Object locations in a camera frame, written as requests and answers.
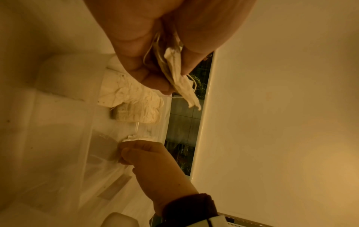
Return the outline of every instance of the hand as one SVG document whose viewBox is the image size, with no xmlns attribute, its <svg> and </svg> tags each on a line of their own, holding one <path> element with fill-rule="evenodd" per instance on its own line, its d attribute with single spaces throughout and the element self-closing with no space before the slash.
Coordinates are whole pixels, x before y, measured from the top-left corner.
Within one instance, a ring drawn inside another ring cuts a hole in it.
<svg viewBox="0 0 359 227">
<path fill-rule="evenodd" d="M 153 201 L 158 215 L 170 202 L 194 194 L 196 188 L 166 148 L 157 142 L 136 140 L 119 145 L 120 163 L 134 165 L 143 192 Z"/>
<path fill-rule="evenodd" d="M 142 63 L 152 39 L 174 27 L 184 44 L 181 74 L 187 75 L 240 27 L 256 0 L 85 0 L 127 70 L 143 85 L 171 94 L 158 68 Z"/>
</svg>

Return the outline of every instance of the transparent plastic container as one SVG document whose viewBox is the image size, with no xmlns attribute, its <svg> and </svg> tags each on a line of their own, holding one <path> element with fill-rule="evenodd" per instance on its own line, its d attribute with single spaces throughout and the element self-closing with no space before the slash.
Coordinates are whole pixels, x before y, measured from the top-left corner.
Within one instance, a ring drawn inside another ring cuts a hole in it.
<svg viewBox="0 0 359 227">
<path fill-rule="evenodd" d="M 81 209 L 83 217 L 96 215 L 109 204 L 94 198 L 101 187 L 126 173 L 118 163 L 118 142 L 136 132 L 164 142 L 165 122 L 117 122 L 110 118 L 109 108 L 97 105 L 104 70 L 113 56 L 55 55 L 41 66 L 20 157 L 20 189 L 0 210 L 1 226 L 73 226 Z"/>
</svg>

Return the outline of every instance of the sleeve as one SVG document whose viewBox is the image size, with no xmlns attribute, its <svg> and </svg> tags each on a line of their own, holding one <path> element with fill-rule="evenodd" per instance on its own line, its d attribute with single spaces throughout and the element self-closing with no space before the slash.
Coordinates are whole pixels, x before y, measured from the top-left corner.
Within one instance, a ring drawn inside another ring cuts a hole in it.
<svg viewBox="0 0 359 227">
<path fill-rule="evenodd" d="M 164 223 L 159 227 L 185 227 L 218 216 L 211 196 L 196 194 L 169 203 L 163 210 Z"/>
</svg>

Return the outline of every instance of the dark sleeve cuff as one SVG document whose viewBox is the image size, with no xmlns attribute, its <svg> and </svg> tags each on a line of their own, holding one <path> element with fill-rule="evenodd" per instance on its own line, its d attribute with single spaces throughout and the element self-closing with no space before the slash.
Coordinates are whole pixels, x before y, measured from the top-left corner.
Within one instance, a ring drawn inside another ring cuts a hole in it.
<svg viewBox="0 0 359 227">
<path fill-rule="evenodd" d="M 185 227 L 218 216 L 211 196 L 196 194 L 169 203 L 162 212 L 164 223 L 160 227 Z"/>
</svg>

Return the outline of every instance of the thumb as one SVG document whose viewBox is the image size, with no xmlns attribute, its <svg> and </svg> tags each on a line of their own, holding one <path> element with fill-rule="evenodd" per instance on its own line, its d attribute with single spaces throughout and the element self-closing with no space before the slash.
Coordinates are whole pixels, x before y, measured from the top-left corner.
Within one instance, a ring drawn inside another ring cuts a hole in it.
<svg viewBox="0 0 359 227">
<path fill-rule="evenodd" d="M 181 51 L 181 75 L 189 74 L 209 53 L 197 53 L 186 46 Z"/>
<path fill-rule="evenodd" d="M 121 158 L 136 167 L 145 161 L 147 154 L 148 151 L 126 147 L 121 151 Z"/>
</svg>

